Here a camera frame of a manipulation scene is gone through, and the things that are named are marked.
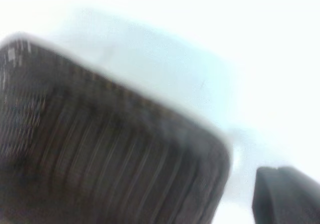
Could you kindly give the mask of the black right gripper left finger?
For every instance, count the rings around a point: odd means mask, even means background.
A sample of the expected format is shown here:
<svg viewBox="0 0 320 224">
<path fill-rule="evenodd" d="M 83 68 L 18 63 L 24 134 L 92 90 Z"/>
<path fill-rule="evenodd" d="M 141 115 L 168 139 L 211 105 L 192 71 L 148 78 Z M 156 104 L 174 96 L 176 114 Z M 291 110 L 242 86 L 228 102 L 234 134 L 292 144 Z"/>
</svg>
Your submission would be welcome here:
<svg viewBox="0 0 320 224">
<path fill-rule="evenodd" d="M 287 223 L 285 204 L 287 167 L 260 167 L 256 171 L 252 211 L 255 223 Z"/>
</svg>

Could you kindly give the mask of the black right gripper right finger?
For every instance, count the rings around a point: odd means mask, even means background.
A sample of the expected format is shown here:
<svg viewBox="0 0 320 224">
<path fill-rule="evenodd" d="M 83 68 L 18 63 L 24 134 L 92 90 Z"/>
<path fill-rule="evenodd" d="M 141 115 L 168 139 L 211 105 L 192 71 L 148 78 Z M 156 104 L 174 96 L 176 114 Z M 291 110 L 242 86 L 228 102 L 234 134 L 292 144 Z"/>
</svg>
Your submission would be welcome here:
<svg viewBox="0 0 320 224">
<path fill-rule="evenodd" d="M 293 167 L 281 167 L 279 171 L 293 188 L 294 200 L 298 202 L 298 209 L 301 211 L 299 217 L 302 220 L 298 221 L 298 223 L 319 223 L 320 184 Z"/>
</svg>

